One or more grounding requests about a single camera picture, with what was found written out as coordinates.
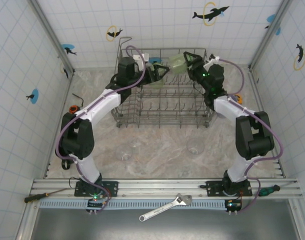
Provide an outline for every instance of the wire dish rack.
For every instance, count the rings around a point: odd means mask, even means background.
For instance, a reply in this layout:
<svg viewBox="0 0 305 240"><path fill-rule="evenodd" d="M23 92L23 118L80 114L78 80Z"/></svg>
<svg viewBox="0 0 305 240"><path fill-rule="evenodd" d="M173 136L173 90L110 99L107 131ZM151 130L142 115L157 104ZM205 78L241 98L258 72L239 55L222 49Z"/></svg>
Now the wire dish rack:
<svg viewBox="0 0 305 240"><path fill-rule="evenodd" d="M119 39L115 73L118 60L127 55L122 45L131 39ZM149 53L150 58L160 58L166 66L169 57L185 51L201 55L204 59L207 54L205 48L141 48L140 51ZM187 73L175 75L170 71L158 82L133 88L126 101L111 111L116 126L179 125L181 128L182 125L196 125L197 128L207 128L215 112L204 103L204 89L193 83Z"/></svg>

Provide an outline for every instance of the screwdriver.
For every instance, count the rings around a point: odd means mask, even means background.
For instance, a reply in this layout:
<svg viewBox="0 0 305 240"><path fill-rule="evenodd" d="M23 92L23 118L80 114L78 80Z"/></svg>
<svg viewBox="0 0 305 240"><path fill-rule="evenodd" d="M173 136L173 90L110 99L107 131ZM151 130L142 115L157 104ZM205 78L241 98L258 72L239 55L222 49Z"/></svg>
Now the screwdriver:
<svg viewBox="0 0 305 240"><path fill-rule="evenodd" d="M46 198L50 194L58 193L58 192L66 190L66 189L69 189L69 188L63 188L63 189L60 189L60 190L57 190L57 191L53 191L53 192L50 192L50 193L46 193L45 192L43 194L36 194L36 195L28 196L28 197L24 198L24 202L27 204L27 203L30 203L30 202L33 202L33 201L36 201L36 200L39 200L39 199Z"/></svg>
<svg viewBox="0 0 305 240"><path fill-rule="evenodd" d="M292 181L292 182L286 183L286 184L282 185L282 187L285 187L287 185L290 185L290 184L293 184L293 183L296 183L296 182L297 181ZM270 186L270 187L263 187L262 189L260 189L259 197L266 197L269 194L272 194L274 192L278 192L280 189L281 189L281 187L278 186L278 185L274 185L274 186Z"/></svg>

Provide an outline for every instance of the adjustable wrench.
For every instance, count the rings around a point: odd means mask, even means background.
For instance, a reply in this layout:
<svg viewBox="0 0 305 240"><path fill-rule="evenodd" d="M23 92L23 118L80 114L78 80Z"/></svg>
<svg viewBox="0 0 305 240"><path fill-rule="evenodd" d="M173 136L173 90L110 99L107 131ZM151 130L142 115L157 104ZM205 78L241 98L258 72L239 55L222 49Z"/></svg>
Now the adjustable wrench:
<svg viewBox="0 0 305 240"><path fill-rule="evenodd" d="M166 205L163 205L155 210L152 210L150 212L147 212L146 214L144 215L141 215L139 217L139 221L141 222L144 222L148 219L151 219L152 217L158 215L158 214L161 214L162 212L168 210L168 209L171 209L175 206L178 206L178 205L182 205L182 206L189 206L190 204L192 203L192 196L190 195L181 195L180 193L178 193L177 197L175 198L174 201L170 202L170 203L167 203Z"/></svg>

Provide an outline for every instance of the green screwdriver handle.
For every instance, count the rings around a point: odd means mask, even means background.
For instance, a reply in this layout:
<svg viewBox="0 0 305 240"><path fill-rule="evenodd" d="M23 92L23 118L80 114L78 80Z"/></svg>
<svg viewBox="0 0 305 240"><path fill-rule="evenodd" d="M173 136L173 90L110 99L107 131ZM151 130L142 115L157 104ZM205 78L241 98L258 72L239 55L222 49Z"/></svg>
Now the green screwdriver handle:
<svg viewBox="0 0 305 240"><path fill-rule="evenodd" d="M272 194L273 192L278 192L280 189L281 189L281 187L278 185L264 187L264 188L260 189L259 197L266 197L269 194Z"/></svg>

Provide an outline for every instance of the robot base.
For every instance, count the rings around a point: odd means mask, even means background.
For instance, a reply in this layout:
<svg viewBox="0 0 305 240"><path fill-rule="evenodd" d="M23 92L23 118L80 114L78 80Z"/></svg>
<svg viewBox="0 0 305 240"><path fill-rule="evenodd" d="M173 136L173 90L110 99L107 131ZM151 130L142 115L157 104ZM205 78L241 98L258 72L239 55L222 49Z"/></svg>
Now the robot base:
<svg viewBox="0 0 305 240"><path fill-rule="evenodd" d="M227 171L225 171L221 181L206 181L205 188L208 197L238 197L240 192L242 192L243 196L253 195L251 184L247 179L240 182L232 182Z"/></svg>
<svg viewBox="0 0 305 240"><path fill-rule="evenodd" d="M107 191L110 193L111 197L117 197L118 193L118 182L117 181L102 181L102 178L100 177L95 184L102 186L103 188L107 189ZM76 188L74 191L75 197L90 197L92 198L94 195L100 195L105 194L101 189L90 185L89 183L83 181L80 179L76 183Z"/></svg>

